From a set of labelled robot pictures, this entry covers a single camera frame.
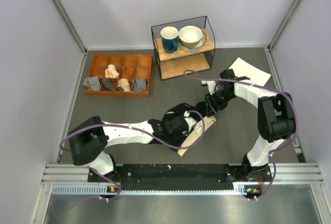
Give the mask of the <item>black underwear cream waistband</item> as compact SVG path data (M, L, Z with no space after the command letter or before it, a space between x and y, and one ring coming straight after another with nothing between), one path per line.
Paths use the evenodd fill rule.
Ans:
M211 125L216 122L216 118L214 116L207 116L207 105L203 101L198 102L195 106L189 105L187 103L180 103L168 110L164 114L163 118L166 114L170 113L173 113L173 115L176 116L183 116L185 111L190 113L190 116L197 121L197 124L192 132L188 135L186 140L183 142L183 144L169 144L172 146L172 150L176 151L180 156L183 156L184 153L187 152L188 148L193 146L198 141L201 134L207 131Z

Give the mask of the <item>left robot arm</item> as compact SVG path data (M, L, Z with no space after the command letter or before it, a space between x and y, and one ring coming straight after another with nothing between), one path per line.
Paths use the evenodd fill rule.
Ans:
M191 114L167 115L163 120L113 124L93 116L69 133L69 149L75 166L88 166L106 181L117 176L113 157L103 150L121 144L163 144L178 150L197 125Z

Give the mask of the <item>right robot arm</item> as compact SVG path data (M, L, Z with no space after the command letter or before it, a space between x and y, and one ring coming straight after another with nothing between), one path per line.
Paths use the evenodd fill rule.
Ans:
M233 69L224 70L218 82L203 80L201 83L209 91L204 96L207 116L224 110L236 97L256 107L259 136L253 148L244 155L240 168L229 166L225 171L230 182L257 180L265 173L274 150L295 132L294 111L289 103L291 95L256 87L248 77L237 77Z

